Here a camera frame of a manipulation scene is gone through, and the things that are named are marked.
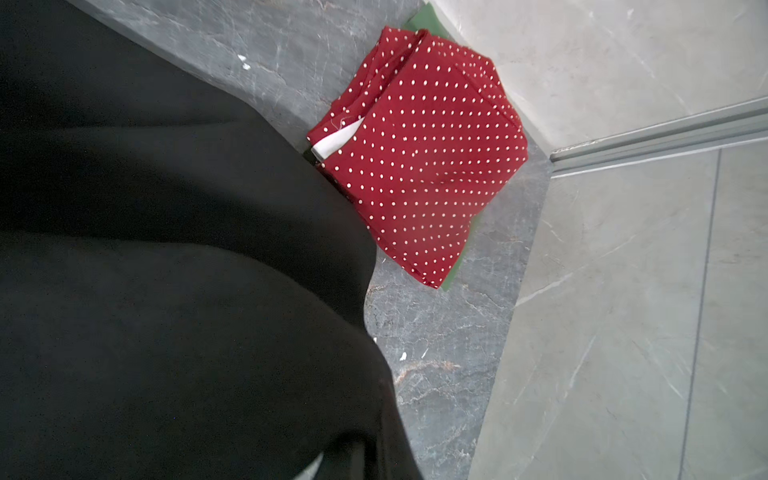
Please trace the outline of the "red polka dot skirt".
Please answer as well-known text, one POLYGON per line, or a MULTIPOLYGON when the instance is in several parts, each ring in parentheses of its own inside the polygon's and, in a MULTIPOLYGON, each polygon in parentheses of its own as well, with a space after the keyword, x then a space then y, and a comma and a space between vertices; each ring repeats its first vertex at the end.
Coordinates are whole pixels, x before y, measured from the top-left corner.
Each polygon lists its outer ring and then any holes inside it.
POLYGON ((383 29, 307 138, 377 245, 432 288, 528 158, 494 63, 426 30, 383 29))

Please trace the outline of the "black skirt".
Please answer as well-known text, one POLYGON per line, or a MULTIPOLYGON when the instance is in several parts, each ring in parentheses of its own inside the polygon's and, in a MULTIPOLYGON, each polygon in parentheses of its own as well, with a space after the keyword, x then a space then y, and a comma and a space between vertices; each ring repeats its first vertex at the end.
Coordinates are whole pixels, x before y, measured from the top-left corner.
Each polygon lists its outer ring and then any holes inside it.
POLYGON ((1 5, 1 475, 417 479, 373 240, 255 109, 1 5))

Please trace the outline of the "green skirt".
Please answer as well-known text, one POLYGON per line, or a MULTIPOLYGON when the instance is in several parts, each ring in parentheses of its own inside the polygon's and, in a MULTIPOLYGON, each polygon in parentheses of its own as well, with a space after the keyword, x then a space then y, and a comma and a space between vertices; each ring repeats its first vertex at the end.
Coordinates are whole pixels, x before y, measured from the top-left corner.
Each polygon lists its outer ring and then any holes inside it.
MULTIPOLYGON (((456 44, 462 46, 469 45, 469 42, 463 33, 456 24, 448 18, 444 10, 431 1, 423 1, 420 9, 406 21, 404 27, 411 31, 428 30, 431 34, 443 39, 448 39, 456 44)), ((467 247, 469 246, 471 237, 475 231, 476 225, 475 222, 472 222, 470 224, 469 236, 465 248, 462 250, 457 262, 441 284, 442 290, 448 291, 456 280, 460 267, 463 264, 467 247)))

